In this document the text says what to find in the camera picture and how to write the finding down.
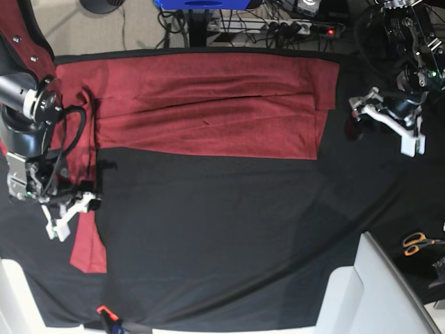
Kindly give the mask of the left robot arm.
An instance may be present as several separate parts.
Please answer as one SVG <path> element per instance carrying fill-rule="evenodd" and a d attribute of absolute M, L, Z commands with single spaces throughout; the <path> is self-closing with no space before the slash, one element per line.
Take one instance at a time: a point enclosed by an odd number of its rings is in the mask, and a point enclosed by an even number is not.
<path fill-rule="evenodd" d="M 353 30 L 359 55 L 384 81 L 361 97 L 351 97 L 351 122 L 378 122 L 400 136 L 400 152 L 424 154 L 423 105 L 444 96 L 444 43 L 423 1 L 376 1 L 357 18 Z"/>

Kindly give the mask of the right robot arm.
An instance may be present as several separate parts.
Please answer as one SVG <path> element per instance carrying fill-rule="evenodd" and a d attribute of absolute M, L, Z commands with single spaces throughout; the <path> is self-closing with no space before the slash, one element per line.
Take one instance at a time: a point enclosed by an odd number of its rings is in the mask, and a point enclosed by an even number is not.
<path fill-rule="evenodd" d="M 98 195 L 69 182 L 67 156 L 81 139 L 86 111 L 64 107 L 54 55 L 30 1 L 1 2 L 1 144 L 10 197 L 36 202 L 50 239 L 65 241 L 69 222 Z"/>

